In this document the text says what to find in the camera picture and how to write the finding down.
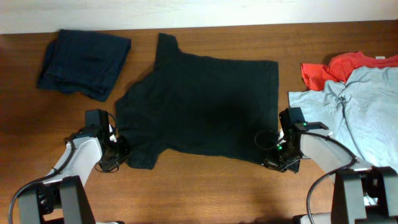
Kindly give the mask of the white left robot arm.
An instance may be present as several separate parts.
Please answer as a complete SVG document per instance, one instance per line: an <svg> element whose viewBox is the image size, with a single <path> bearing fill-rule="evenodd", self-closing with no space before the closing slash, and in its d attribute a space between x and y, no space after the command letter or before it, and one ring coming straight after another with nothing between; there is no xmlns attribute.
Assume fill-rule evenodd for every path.
<svg viewBox="0 0 398 224"><path fill-rule="evenodd" d="M73 133L65 146L65 152L46 176L15 193L9 206L9 223L16 202L21 223L97 222L85 193L86 181L96 166L104 173L118 170L132 151L122 137L101 130Z"/></svg>

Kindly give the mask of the dark green t-shirt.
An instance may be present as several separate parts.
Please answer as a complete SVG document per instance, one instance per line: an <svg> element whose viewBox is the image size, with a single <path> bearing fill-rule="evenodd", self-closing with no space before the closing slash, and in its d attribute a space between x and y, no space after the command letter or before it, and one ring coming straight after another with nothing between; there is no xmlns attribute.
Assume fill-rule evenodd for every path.
<svg viewBox="0 0 398 224"><path fill-rule="evenodd" d="M278 93L277 62L188 54L161 33L153 71L116 102L127 164L152 169L166 149L262 164L254 138L277 131Z"/></svg>

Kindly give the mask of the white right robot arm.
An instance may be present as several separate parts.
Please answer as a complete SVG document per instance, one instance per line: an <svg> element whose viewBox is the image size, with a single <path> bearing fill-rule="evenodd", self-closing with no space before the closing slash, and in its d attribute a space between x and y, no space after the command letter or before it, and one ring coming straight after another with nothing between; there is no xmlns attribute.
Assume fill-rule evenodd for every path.
<svg viewBox="0 0 398 224"><path fill-rule="evenodd" d="M297 223L397 223L397 172L360 159L323 123L288 124L266 152L263 164L268 169L297 172L302 159L311 159L325 172L310 187L307 212L295 217ZM331 211L313 213L312 194L326 179L334 184Z"/></svg>

